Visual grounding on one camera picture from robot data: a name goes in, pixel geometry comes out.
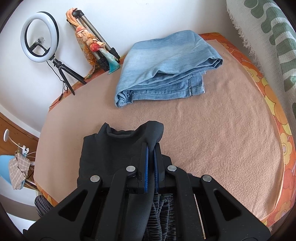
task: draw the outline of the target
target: white clip lamp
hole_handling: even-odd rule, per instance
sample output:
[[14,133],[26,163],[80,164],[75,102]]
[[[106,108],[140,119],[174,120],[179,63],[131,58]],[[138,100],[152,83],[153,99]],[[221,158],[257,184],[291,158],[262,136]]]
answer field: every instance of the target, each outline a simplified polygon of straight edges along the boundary
[[[6,129],[3,135],[3,140],[5,142],[8,141],[8,139],[10,139],[14,144],[16,144],[9,136],[9,129]],[[29,153],[29,148],[26,148],[25,146],[21,147],[18,144],[16,144],[20,149],[22,149],[22,155],[26,156]]]

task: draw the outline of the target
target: brown wood panel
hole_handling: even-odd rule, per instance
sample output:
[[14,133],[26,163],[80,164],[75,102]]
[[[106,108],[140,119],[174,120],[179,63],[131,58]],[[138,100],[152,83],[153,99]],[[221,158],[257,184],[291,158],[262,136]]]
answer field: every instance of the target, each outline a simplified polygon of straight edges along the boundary
[[23,130],[0,113],[0,155],[14,155],[14,152],[17,150],[17,146],[10,140],[4,142],[3,134],[6,129],[9,129],[9,136],[11,139],[16,143],[19,143],[20,146],[25,145],[29,148],[29,152],[37,150],[38,138]]

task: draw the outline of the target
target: triangular cutout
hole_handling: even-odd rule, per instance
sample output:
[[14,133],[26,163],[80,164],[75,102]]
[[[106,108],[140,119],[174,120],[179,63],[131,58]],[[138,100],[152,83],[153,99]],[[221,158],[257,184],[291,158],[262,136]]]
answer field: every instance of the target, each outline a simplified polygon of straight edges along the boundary
[[68,219],[71,222],[74,222],[77,218],[79,210],[82,207],[82,204],[86,198],[87,190],[83,190],[79,193],[71,202],[64,206],[60,211],[59,215],[65,219]]
[[241,212],[237,207],[234,206],[220,191],[215,190],[214,194],[226,221],[230,221],[241,215]]

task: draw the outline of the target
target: plaid cloth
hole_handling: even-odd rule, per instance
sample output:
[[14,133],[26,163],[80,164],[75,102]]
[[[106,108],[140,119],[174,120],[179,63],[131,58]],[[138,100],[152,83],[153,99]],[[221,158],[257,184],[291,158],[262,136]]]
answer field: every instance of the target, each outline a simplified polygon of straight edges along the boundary
[[29,167],[30,160],[19,153],[17,153],[15,157],[9,161],[9,177],[14,190],[22,188],[22,182],[28,175]]

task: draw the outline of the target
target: tripod leg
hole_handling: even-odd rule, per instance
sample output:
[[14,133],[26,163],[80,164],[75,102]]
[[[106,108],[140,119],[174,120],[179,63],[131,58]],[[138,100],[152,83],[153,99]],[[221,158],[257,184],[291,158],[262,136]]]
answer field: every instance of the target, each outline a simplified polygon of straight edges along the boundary
[[69,87],[69,89],[73,93],[73,95],[75,95],[75,92],[74,92],[72,86],[70,85],[69,81],[67,80],[65,74],[63,73],[63,71],[61,69],[59,69],[59,73],[60,73],[61,77],[63,78],[63,80],[65,81],[66,85]]
[[84,78],[81,75],[77,74],[74,70],[71,70],[68,66],[62,64],[61,68],[68,74],[73,76],[75,79],[77,79],[79,82],[83,83],[84,85],[87,84],[87,82],[84,81]]

